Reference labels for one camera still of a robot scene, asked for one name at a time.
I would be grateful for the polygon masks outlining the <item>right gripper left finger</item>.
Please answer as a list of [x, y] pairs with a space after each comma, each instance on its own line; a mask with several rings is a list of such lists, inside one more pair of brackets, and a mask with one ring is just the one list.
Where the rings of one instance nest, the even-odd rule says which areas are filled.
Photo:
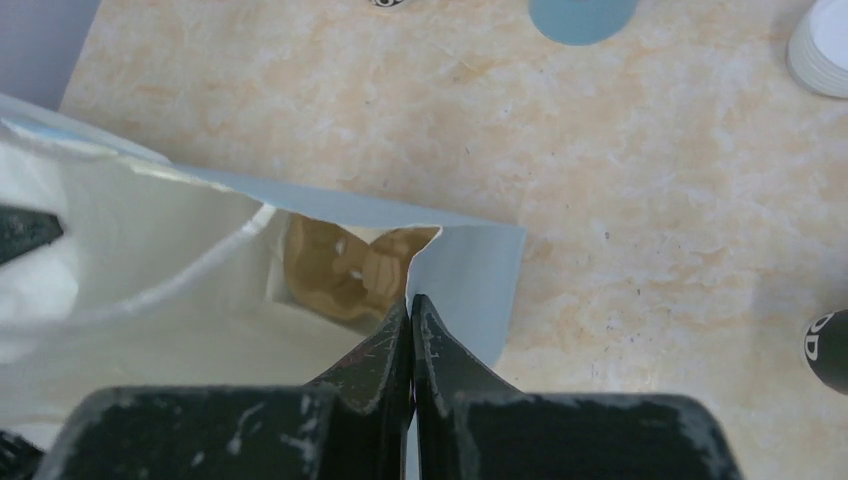
[[401, 479], [408, 311], [300, 386], [122, 387], [72, 413], [38, 479]]

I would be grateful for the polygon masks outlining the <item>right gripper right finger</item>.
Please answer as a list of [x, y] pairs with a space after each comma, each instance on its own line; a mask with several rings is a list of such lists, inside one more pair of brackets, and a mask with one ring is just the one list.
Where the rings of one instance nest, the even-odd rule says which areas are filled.
[[417, 296], [411, 311], [424, 479], [738, 479], [719, 422], [683, 395], [526, 393]]

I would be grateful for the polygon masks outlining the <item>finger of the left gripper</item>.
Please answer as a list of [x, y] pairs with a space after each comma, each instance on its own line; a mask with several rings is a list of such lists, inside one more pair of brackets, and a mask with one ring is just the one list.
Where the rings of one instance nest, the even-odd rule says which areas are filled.
[[52, 213], [1, 206], [1, 264], [5, 265], [64, 235], [60, 219]]

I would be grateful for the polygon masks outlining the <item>light blue paper bag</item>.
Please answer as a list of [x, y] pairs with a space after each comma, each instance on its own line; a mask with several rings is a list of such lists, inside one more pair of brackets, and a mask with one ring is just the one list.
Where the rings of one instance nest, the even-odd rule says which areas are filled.
[[294, 215], [366, 241], [438, 227], [399, 301], [427, 295], [488, 365], [505, 346], [526, 239], [517, 226], [178, 165], [9, 96], [1, 201], [64, 229], [1, 267], [1, 426], [41, 447], [96, 390], [301, 384], [372, 334], [386, 315], [340, 322], [294, 300], [282, 266]]

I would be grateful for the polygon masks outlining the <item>stack of paper cups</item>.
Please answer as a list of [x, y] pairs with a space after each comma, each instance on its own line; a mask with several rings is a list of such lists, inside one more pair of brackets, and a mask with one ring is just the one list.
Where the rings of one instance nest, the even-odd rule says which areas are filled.
[[410, 0], [370, 0], [375, 8], [383, 11], [400, 8], [409, 2]]

